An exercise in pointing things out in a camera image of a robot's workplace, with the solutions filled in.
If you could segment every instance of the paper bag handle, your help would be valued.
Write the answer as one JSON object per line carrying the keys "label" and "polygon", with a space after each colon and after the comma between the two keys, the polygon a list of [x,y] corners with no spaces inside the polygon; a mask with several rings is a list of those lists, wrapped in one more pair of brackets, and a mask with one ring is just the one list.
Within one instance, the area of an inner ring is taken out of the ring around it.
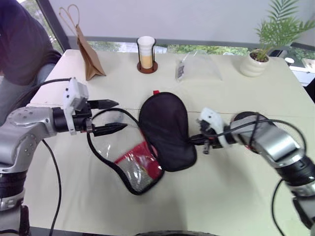
{"label": "paper bag handle", "polygon": [[[77,8],[77,10],[78,10],[78,23],[77,23],[77,24],[74,23],[74,21],[73,21],[73,19],[72,19],[72,17],[71,17],[70,11],[69,11],[69,10],[70,10],[70,7],[72,7],[72,6],[74,6],[74,7]],[[68,24],[68,22],[65,20],[65,18],[62,16],[62,11],[64,11],[64,12],[66,13],[66,15],[67,15],[67,17],[69,18],[69,20],[71,21],[73,27],[76,28],[76,26],[80,24],[80,11],[79,11],[78,6],[75,5],[75,4],[71,4],[71,5],[68,6],[67,10],[65,10],[63,7],[60,7],[60,8],[59,8],[59,15],[60,15],[60,17],[62,18],[62,20],[65,22],[65,24],[66,24],[66,25],[68,26],[68,28],[71,30],[71,32],[72,32],[74,35],[77,35],[77,34],[73,31],[73,29],[70,27],[70,25]]]}

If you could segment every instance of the wooden coaster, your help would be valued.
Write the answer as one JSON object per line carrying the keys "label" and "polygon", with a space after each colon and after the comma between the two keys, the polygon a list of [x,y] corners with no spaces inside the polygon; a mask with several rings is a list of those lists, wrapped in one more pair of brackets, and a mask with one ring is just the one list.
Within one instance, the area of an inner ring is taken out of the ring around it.
{"label": "wooden coaster", "polygon": [[156,70],[158,69],[158,64],[154,61],[153,66],[151,68],[145,69],[143,67],[140,68],[140,63],[138,63],[137,68],[138,68],[138,71],[140,71],[143,74],[151,74],[153,72],[156,72]]}

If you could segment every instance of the white table surface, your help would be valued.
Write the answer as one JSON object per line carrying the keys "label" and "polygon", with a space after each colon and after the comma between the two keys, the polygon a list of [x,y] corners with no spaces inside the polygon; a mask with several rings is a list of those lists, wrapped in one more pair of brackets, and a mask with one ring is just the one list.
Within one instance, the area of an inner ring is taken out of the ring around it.
{"label": "white table surface", "polygon": [[[80,78],[83,69],[77,66],[81,59],[76,54],[74,50],[67,51],[49,79],[69,76]],[[135,71],[130,72],[127,77],[127,73],[121,72],[118,67],[127,67],[132,71],[127,58],[132,60],[133,55],[100,53],[101,60],[108,55],[112,55],[113,60],[122,61],[118,65],[112,61],[112,69],[104,67],[107,77],[94,78],[87,82],[90,98],[119,101],[124,108],[132,107],[133,109],[128,111],[138,117],[137,109],[152,94],[152,90],[163,91],[163,86],[168,87],[168,80],[159,81],[158,71],[146,76]],[[170,58],[171,55],[157,55],[159,70],[164,75],[167,71],[172,71],[171,68],[163,69],[163,66],[168,66],[167,62],[171,63]],[[242,91],[247,88],[247,92],[252,95],[251,99],[246,100],[244,96],[236,96],[237,98],[233,99],[227,91],[221,91],[226,99],[214,99],[214,93],[219,94],[219,91],[211,86],[204,90],[202,86],[194,87],[200,93],[207,90],[208,93],[204,93],[209,94],[207,99],[201,98],[199,93],[192,96],[192,90],[187,90],[191,92],[190,95],[185,93],[182,98],[189,110],[189,134],[199,133],[195,120],[202,109],[200,103],[221,112],[227,123],[240,111],[260,111],[269,118],[283,119],[299,127],[309,144],[308,156],[315,157],[315,148],[312,146],[315,141],[314,104],[300,88],[292,72],[280,59],[276,59],[274,65],[271,63],[270,70],[277,71],[274,66],[280,66],[278,75],[283,71],[284,76],[279,77],[279,80],[283,82],[286,77],[286,85],[290,88],[288,92],[282,87],[277,91],[278,99],[272,100],[276,94],[275,87],[279,88],[280,85],[275,78],[271,83],[272,80],[267,76],[269,71],[259,78],[247,79],[235,69],[221,64],[235,63],[239,59],[229,56],[213,57],[219,68],[226,68],[221,72],[223,82],[211,83],[217,86],[216,89],[228,88],[230,93],[237,94],[230,85],[232,83],[236,86],[237,83],[233,81],[236,79],[243,85],[240,86]],[[228,70],[234,77],[227,76]],[[124,80],[117,76],[120,73],[125,74]],[[133,81],[142,86],[133,85]],[[59,96],[62,96],[65,87],[64,82],[42,87],[31,105],[61,105]],[[132,91],[131,97],[123,95],[128,90]],[[177,87],[178,94],[183,90],[184,88]],[[262,90],[267,91],[268,96],[265,98],[259,96]],[[286,127],[285,129],[299,141],[294,131]],[[68,133],[62,133],[47,139],[47,142],[55,153],[63,185],[62,207],[56,229],[106,235],[132,235],[156,230],[192,230],[220,236],[279,235],[270,214],[271,196],[279,176],[261,156],[242,146],[212,150],[210,155],[202,154],[202,147],[197,147],[198,161],[193,167],[180,172],[165,173],[162,180],[148,193],[134,196],[127,191],[114,171],[93,156],[85,134],[70,136]],[[31,225],[49,228],[57,205],[58,183],[53,161],[42,144],[35,152],[25,187],[25,204],[30,207]],[[308,235],[308,230],[300,222],[291,199],[290,192],[282,186],[276,199],[276,218],[286,235]]]}
{"label": "white table surface", "polygon": [[[48,80],[76,77],[88,86],[91,100],[112,99],[125,109],[140,109],[152,92],[159,90],[178,95],[189,112],[211,107],[217,112],[231,114],[259,111],[264,115],[315,116],[313,102],[281,58],[271,58],[270,66],[262,76],[247,78],[238,71],[242,57],[211,56],[222,81],[217,77],[200,75],[177,83],[175,66],[181,55],[156,54],[158,70],[150,75],[136,69],[137,53],[98,52],[98,55],[106,77],[97,76],[85,81],[80,52],[67,50]],[[67,82],[43,86],[31,103],[61,106],[66,86]]]}

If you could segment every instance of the paper bag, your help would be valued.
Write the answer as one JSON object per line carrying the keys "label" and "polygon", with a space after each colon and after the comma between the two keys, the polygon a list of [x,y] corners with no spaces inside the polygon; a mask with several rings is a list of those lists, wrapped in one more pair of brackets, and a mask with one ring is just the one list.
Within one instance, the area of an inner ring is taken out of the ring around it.
{"label": "paper bag", "polygon": [[[76,7],[78,10],[78,23],[75,25],[74,21],[70,15],[69,9],[70,7]],[[64,11],[66,13],[66,15],[68,16],[69,20],[71,21],[71,23],[73,24],[73,27],[75,28],[76,33],[72,30],[72,28],[69,26],[69,24],[67,23],[67,21],[64,19],[64,17],[62,16],[61,12]],[[80,12],[79,12],[79,8],[74,5],[71,4],[70,6],[68,6],[67,10],[65,10],[63,7],[59,8],[59,15],[60,17],[63,19],[63,21],[66,23],[66,25],[69,27],[69,29],[72,31],[72,33],[74,35],[77,36],[77,43],[81,52],[81,55],[83,57],[84,60],[84,64],[85,64],[85,78],[86,80],[90,80],[94,75],[105,75],[105,72],[99,62],[98,56],[96,54],[96,52],[93,50],[93,48],[88,44],[88,42],[86,41],[80,27],[79,27],[79,23],[80,23]]]}

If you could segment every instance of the potted plant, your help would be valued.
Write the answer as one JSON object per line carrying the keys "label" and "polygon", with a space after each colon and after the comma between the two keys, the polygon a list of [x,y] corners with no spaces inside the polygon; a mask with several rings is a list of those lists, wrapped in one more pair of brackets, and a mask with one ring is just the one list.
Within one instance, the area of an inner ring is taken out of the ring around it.
{"label": "potted plant", "polygon": [[252,51],[241,63],[241,72],[249,77],[263,73],[269,64],[267,53],[276,48],[290,45],[301,33],[315,27],[315,21],[303,22],[294,17],[298,0],[271,0],[268,21],[263,20],[256,28],[261,44],[260,49]]}

